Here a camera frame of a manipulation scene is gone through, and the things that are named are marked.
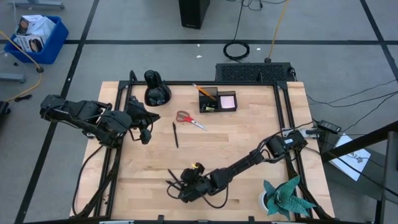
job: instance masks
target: sticky note pad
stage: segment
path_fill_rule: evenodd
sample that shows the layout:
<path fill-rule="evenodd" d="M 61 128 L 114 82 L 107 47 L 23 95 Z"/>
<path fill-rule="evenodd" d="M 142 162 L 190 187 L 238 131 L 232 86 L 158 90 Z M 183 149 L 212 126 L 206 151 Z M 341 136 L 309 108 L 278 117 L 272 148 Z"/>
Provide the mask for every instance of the sticky note pad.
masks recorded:
<path fill-rule="evenodd" d="M 235 107 L 234 96 L 221 96 L 221 108 L 230 109 Z"/>

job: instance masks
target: scissors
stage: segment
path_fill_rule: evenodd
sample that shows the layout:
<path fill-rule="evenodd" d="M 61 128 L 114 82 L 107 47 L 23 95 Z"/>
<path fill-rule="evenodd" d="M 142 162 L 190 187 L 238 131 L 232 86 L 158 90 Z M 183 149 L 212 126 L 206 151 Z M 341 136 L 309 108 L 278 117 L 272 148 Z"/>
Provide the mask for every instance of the scissors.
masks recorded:
<path fill-rule="evenodd" d="M 177 117 L 175 117 L 175 119 L 178 122 L 190 122 L 190 123 L 198 126 L 199 128 L 202 128 L 203 130 L 207 131 L 203 125 L 197 123 L 193 118 L 191 118 L 191 116 L 186 111 L 178 111 Z"/>

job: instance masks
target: potted plant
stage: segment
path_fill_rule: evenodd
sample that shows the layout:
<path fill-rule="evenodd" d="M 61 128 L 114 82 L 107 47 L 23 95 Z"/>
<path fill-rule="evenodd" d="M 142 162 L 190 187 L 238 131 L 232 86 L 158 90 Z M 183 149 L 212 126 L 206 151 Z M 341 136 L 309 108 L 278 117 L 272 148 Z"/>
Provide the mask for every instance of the potted plant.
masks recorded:
<path fill-rule="evenodd" d="M 260 207 L 268 211 L 268 215 L 279 213 L 286 216 L 288 221 L 290 221 L 289 212 L 308 216 L 306 209 L 316 207 L 316 205 L 292 195 L 299 182 L 298 175 L 275 189 L 270 182 L 264 180 L 265 191 L 259 196 Z"/>

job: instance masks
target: wooden tabletop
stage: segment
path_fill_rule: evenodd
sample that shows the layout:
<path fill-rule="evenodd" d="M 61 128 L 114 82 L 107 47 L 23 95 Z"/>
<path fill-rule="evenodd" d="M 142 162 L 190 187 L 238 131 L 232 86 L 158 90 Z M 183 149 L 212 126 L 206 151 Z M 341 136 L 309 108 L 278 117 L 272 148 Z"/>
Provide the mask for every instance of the wooden tabletop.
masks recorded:
<path fill-rule="evenodd" d="M 310 122 L 312 119 L 303 83 L 288 83 L 288 86 L 296 126 Z M 98 100 L 114 105 L 117 87 L 118 82 L 104 82 Z M 280 130 L 272 87 L 218 86 L 219 91 L 236 91 L 238 110 L 210 114 L 199 113 L 198 92 L 192 86 L 170 86 L 170 89 L 173 95 L 166 105 L 146 106 L 147 111 L 161 116 L 154 123 L 150 143 L 142 145 L 141 142 L 133 142 L 131 138 L 124 138 L 112 219 L 156 220 L 158 215 L 164 215 L 166 220 L 243 221 L 248 220 L 248 216 L 254 216 L 256 221 L 285 221 L 286 218 L 282 215 L 267 216 L 257 203 L 259 194 L 264 190 L 264 179 L 274 186 L 288 181 L 283 160 L 276 164 L 262 163 L 237 175 L 229 184 L 228 202 L 222 209 L 211 208 L 201 198 L 183 203 L 166 194 L 168 185 L 165 180 L 172 180 L 167 169 L 179 177 L 185 168 L 196 162 L 205 166 L 205 173 L 215 168 L 228 167 L 248 155 L 259 141 Z M 132 94 L 143 102 L 145 90 L 144 85 L 133 86 Z M 176 122 L 178 110 L 188 111 L 207 131 L 190 123 Z M 284 118 L 287 121 L 285 108 Z M 178 149 L 175 146 L 172 122 L 177 125 Z M 307 141 L 308 147 L 318 150 L 316 140 Z M 98 142 L 89 140 L 85 159 L 97 148 Z M 83 171 L 76 199 L 77 211 L 85 206 L 98 188 L 104 152 L 103 149 L 95 155 Z M 309 191 L 323 209 L 334 216 L 320 156 L 303 150 L 302 159 Z M 175 189 L 170 192 L 178 194 Z M 224 198 L 225 191 L 212 197 L 207 196 L 214 205 L 221 205 Z M 105 194 L 103 205 L 107 199 L 108 194 Z"/>

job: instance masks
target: black pen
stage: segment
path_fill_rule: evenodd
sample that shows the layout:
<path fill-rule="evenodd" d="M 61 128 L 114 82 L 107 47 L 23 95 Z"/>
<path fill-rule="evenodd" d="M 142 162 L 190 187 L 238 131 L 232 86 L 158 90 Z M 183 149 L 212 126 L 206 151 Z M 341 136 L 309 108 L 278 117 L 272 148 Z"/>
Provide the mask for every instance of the black pen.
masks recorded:
<path fill-rule="evenodd" d="M 175 145 L 176 145 L 176 146 L 177 146 L 177 148 L 178 148 L 177 132 L 175 131 L 175 130 L 176 130 L 176 128 L 175 128 L 175 124 L 174 124 L 174 122 L 173 122 L 173 130 L 174 130 Z"/>

